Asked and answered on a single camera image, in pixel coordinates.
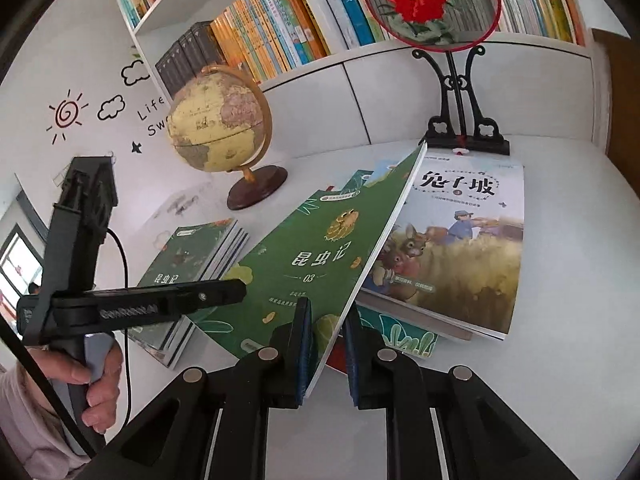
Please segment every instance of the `human hand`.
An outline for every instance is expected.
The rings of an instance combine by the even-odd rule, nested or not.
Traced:
[[[38,348],[29,349],[31,357],[47,379],[56,379],[67,384],[88,384],[91,372],[71,357]],[[86,400],[89,408],[82,414],[82,421],[97,433],[104,434],[116,422],[116,402],[120,395],[120,371],[122,352],[116,341],[104,360],[104,372],[100,380],[89,386]],[[37,384],[26,374],[26,389],[31,399],[50,413],[54,413],[49,401]]]

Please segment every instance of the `pink sleeve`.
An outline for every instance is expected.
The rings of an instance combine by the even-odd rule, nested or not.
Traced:
[[[63,480],[88,458],[71,451],[55,415],[34,405],[24,389],[25,374],[17,365],[0,375],[0,428],[31,477]]]

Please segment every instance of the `globe wooden base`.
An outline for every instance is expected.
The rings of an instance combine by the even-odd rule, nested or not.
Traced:
[[[229,190],[226,206],[231,211],[238,211],[257,204],[273,194],[287,179],[287,170],[280,166],[263,166],[252,171],[255,183],[252,184],[242,178]]]

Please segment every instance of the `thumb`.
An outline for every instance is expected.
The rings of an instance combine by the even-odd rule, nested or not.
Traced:
[[[68,384],[87,384],[91,380],[91,372],[69,356],[37,348],[30,349],[29,352],[47,379],[57,379]]]

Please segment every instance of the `white table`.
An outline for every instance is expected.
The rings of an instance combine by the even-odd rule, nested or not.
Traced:
[[[468,365],[580,480],[613,479],[640,442],[640,202],[590,142],[510,141],[513,157],[525,166],[526,196],[510,334],[504,342],[441,339],[428,365]],[[400,141],[284,161],[286,184],[237,214],[251,233],[250,246],[316,189],[341,185],[355,170],[372,168],[378,158],[400,157],[414,145]],[[215,176],[218,190],[207,202],[210,216],[204,221],[228,214],[224,199],[237,178]],[[132,283],[154,255],[140,251],[133,257]],[[176,372],[135,345],[131,353],[134,413],[183,368],[214,370],[235,362],[202,334],[190,342]],[[121,402],[119,421],[124,409]],[[271,411],[266,476],[385,479],[384,413],[354,409],[346,378],[328,368],[300,410]]]

